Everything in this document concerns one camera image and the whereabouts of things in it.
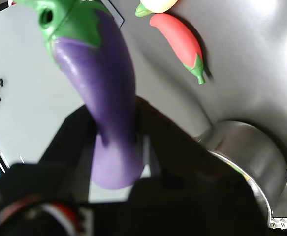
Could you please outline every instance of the red chili pepper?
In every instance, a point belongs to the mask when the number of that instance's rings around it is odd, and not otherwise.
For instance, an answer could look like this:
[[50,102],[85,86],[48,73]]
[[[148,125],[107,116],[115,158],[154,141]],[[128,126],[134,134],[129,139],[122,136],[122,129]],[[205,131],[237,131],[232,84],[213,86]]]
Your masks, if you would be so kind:
[[201,47],[193,33],[175,17],[162,13],[150,19],[150,25],[159,29],[184,67],[204,84]]

